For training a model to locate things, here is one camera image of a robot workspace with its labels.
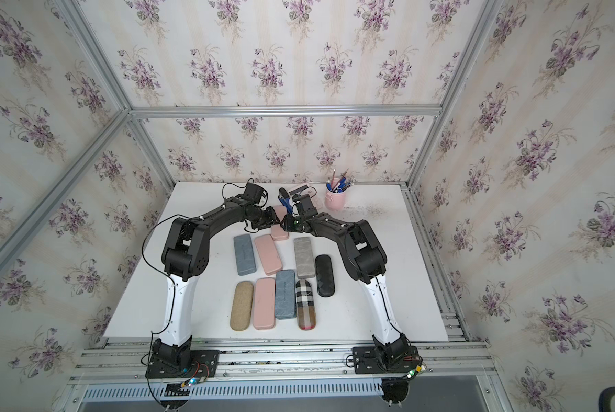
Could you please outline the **pink grey case back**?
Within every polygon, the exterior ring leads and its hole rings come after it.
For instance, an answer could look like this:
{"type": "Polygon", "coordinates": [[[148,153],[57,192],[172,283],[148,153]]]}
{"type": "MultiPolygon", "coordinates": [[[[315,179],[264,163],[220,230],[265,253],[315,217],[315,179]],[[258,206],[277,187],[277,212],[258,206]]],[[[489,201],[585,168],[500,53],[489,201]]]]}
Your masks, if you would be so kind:
{"type": "MultiPolygon", "coordinates": [[[[282,205],[276,205],[273,207],[273,209],[276,213],[278,220],[282,222],[285,216],[287,215],[286,208],[282,205]]],[[[289,233],[286,232],[280,224],[275,224],[271,227],[270,235],[274,241],[284,241],[290,238],[289,233]]]]}

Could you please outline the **grey glasses case red glasses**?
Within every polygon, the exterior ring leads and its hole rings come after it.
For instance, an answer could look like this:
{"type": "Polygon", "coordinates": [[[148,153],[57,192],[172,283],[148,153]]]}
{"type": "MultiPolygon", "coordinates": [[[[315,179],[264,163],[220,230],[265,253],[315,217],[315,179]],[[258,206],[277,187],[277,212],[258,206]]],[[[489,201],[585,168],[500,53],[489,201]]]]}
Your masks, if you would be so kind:
{"type": "Polygon", "coordinates": [[[311,240],[307,237],[294,240],[295,272],[299,279],[309,279],[316,276],[314,252],[311,240]]]}

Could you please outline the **pink case white glasses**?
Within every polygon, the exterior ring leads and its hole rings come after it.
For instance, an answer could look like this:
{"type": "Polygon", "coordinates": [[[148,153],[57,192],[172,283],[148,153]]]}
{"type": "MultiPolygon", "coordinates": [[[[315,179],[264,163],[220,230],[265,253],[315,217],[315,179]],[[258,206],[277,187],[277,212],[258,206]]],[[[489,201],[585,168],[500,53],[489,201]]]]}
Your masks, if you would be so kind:
{"type": "Polygon", "coordinates": [[[275,275],[283,269],[281,257],[271,235],[265,234],[255,238],[254,245],[266,275],[275,275]]]}

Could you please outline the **grey case yellow lining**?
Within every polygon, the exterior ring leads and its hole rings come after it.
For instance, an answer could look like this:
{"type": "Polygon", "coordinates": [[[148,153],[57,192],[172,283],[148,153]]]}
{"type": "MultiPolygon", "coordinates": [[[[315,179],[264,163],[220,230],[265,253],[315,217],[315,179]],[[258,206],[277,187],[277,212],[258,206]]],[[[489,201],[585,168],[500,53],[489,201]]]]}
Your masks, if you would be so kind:
{"type": "Polygon", "coordinates": [[[251,236],[249,234],[235,236],[233,243],[237,274],[239,276],[254,274],[257,271],[257,265],[251,236]]]}

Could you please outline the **black tan glasses case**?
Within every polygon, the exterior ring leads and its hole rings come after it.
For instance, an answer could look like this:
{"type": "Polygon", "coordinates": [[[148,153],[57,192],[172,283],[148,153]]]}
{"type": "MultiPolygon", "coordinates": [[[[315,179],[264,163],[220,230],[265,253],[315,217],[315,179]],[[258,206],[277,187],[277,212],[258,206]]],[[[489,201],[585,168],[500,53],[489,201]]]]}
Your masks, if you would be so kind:
{"type": "Polygon", "coordinates": [[[332,297],[336,291],[333,263],[331,257],[321,254],[315,259],[315,273],[317,278],[318,294],[321,297],[332,297]]]}

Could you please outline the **teal glasses case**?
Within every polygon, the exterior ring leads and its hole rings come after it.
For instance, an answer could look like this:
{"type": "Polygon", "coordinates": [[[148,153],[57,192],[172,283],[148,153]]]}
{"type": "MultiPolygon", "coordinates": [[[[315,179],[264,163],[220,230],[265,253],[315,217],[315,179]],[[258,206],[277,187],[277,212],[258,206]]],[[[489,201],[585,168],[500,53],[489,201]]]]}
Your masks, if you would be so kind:
{"type": "Polygon", "coordinates": [[[276,319],[293,319],[297,316],[295,271],[278,271],[275,280],[275,317],[276,319]]]}

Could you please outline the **plaid glasses case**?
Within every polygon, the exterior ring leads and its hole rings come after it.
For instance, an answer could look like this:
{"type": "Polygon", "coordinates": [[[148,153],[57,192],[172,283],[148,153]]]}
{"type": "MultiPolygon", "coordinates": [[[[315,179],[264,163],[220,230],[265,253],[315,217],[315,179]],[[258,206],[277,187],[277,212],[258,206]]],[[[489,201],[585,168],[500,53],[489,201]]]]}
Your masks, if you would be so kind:
{"type": "Polygon", "coordinates": [[[308,280],[301,279],[295,285],[295,303],[299,328],[303,331],[313,330],[316,327],[314,290],[308,280]]]}

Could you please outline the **beige glasses case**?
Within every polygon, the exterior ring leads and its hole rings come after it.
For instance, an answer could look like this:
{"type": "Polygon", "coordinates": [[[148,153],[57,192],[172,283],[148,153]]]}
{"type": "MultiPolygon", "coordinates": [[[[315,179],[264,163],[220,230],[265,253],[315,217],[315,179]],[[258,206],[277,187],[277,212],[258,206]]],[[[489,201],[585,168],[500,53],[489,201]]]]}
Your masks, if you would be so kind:
{"type": "Polygon", "coordinates": [[[235,287],[230,328],[233,331],[245,331],[251,322],[254,298],[254,285],[250,281],[240,282],[235,287]]]}

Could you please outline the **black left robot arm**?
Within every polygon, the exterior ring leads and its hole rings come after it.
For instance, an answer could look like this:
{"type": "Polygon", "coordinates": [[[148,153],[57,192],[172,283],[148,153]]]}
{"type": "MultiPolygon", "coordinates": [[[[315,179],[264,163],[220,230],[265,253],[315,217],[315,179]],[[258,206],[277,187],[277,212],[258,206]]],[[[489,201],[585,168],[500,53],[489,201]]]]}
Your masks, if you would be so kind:
{"type": "Polygon", "coordinates": [[[216,209],[196,217],[175,216],[161,250],[168,282],[164,326],[151,343],[151,360],[180,373],[191,364],[191,316],[195,290],[210,262],[211,238],[235,223],[267,229],[281,222],[273,207],[231,197],[216,209]]]}

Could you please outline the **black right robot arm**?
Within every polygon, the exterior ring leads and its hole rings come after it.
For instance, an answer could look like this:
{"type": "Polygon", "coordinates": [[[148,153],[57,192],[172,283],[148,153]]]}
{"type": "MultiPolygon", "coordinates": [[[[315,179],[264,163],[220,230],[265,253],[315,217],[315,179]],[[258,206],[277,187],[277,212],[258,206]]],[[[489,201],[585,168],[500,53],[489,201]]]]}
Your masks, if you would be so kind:
{"type": "Polygon", "coordinates": [[[281,227],[291,233],[308,233],[333,241],[352,280],[359,282],[373,310],[374,357],[379,368],[390,372],[410,358],[412,345],[395,319],[386,282],[388,256],[371,225],[365,221],[342,221],[320,212],[311,197],[299,191],[280,189],[278,199],[288,206],[281,227]]]}

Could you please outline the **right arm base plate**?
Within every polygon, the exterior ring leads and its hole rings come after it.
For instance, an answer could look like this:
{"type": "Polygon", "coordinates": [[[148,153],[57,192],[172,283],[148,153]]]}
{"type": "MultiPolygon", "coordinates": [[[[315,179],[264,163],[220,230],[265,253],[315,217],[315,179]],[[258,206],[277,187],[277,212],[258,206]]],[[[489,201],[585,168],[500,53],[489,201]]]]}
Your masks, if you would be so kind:
{"type": "Polygon", "coordinates": [[[375,347],[354,347],[352,349],[352,362],[355,374],[416,374],[422,370],[423,358],[418,354],[417,348],[411,346],[407,355],[395,360],[385,359],[375,347]]]}

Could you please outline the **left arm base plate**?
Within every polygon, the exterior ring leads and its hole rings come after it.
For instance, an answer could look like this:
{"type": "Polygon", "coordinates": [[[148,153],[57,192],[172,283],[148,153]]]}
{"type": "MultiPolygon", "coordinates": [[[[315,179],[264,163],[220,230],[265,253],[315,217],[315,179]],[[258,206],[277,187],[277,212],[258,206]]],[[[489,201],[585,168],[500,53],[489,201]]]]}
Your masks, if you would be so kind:
{"type": "Polygon", "coordinates": [[[207,379],[216,375],[220,352],[218,350],[190,350],[179,360],[169,355],[152,354],[145,372],[147,379],[207,379]]]}

